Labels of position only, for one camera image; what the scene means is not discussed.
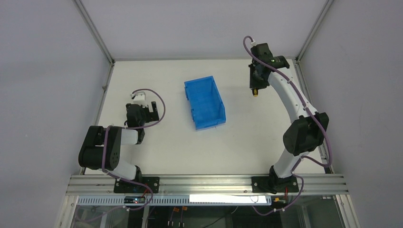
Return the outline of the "black yellow screwdriver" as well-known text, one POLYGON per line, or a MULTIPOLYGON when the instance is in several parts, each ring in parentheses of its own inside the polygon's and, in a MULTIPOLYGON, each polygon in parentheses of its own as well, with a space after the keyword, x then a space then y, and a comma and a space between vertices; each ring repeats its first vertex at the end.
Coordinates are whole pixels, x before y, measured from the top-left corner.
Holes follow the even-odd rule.
POLYGON ((254 97, 257 97, 258 94, 259 94, 259 90, 256 89, 256 88, 254 88, 254 89, 252 90, 252 93, 253 93, 253 96, 254 96, 254 97))

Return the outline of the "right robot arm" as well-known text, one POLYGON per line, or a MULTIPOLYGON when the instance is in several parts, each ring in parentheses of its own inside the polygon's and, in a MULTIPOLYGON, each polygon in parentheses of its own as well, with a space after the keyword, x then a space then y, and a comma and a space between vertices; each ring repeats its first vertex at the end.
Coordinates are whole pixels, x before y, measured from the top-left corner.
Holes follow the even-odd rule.
POLYGON ((329 117, 311 108, 306 97, 298 89, 291 76, 283 76, 279 69, 289 68, 284 56, 274 56, 267 43, 253 44, 249 65, 249 87, 254 96, 268 86, 274 88, 289 115, 290 126, 283 134, 284 151, 271 166, 269 175, 258 187, 265 192, 277 193, 292 187, 296 178, 292 175, 298 161, 307 156, 324 141, 329 117))

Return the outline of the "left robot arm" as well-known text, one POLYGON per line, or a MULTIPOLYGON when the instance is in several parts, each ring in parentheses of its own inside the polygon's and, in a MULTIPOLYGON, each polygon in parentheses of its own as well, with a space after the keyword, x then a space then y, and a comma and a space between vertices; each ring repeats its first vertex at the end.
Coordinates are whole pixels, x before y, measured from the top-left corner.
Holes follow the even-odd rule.
POLYGON ((160 120, 155 101, 149 105, 126 104, 126 122, 124 127, 89 127, 78 155, 81 167, 110 173, 117 178, 143 182, 140 167, 129 164, 121 158, 123 145, 141 144, 145 137, 146 123, 160 120))

